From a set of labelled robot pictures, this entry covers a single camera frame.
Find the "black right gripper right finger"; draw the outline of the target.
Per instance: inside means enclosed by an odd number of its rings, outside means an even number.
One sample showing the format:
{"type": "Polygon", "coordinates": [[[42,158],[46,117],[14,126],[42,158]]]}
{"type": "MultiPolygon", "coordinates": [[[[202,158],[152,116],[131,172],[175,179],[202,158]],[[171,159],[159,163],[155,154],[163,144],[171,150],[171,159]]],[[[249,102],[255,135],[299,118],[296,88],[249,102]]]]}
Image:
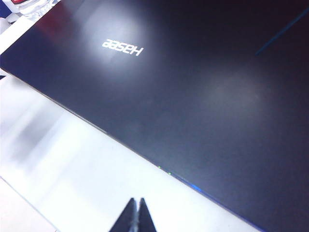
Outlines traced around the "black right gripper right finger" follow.
{"type": "Polygon", "coordinates": [[[151,218],[149,209],[147,207],[146,201],[144,198],[140,200],[140,206],[138,210],[138,231],[139,232],[156,232],[155,225],[151,218]]]}

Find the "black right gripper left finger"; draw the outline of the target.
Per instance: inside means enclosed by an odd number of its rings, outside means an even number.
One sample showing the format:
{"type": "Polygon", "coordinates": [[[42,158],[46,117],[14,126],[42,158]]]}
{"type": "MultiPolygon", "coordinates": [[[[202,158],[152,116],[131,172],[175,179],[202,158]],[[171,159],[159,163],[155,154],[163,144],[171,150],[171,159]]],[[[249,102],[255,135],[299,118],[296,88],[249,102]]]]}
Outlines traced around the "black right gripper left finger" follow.
{"type": "Polygon", "coordinates": [[[137,232],[138,231],[138,211],[134,198],[130,198],[120,216],[113,224],[109,232],[137,232]]]}

